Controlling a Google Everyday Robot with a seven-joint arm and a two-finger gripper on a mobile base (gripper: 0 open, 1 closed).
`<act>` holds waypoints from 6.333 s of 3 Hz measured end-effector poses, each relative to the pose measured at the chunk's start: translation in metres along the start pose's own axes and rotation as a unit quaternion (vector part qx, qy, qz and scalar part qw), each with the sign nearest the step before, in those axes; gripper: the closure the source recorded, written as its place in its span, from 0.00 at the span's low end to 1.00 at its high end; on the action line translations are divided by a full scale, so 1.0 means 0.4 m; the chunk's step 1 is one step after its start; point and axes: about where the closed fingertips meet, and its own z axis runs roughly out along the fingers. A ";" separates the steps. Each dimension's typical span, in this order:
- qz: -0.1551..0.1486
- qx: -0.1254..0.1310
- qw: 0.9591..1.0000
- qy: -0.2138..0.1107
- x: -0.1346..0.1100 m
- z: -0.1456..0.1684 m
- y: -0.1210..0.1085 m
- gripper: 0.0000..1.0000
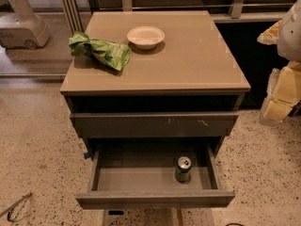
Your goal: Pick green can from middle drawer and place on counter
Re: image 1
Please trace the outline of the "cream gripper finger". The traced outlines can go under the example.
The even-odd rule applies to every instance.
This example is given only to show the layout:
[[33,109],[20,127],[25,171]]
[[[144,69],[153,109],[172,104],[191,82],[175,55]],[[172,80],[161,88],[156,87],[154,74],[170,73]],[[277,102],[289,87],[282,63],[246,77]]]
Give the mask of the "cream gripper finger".
[[259,121],[274,126],[283,122],[301,101],[301,63],[290,61],[281,70],[274,68],[266,92]]
[[257,42],[265,45],[277,44],[280,21],[274,23],[257,37]]

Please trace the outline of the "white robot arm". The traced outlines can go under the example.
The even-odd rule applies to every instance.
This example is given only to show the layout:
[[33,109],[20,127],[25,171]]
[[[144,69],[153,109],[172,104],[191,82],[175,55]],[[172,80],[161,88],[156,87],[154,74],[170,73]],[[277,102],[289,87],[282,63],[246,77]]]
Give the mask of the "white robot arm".
[[283,122],[301,101],[301,0],[262,32],[257,42],[275,44],[278,55],[289,61],[281,70],[272,70],[261,106],[260,123],[274,126]]

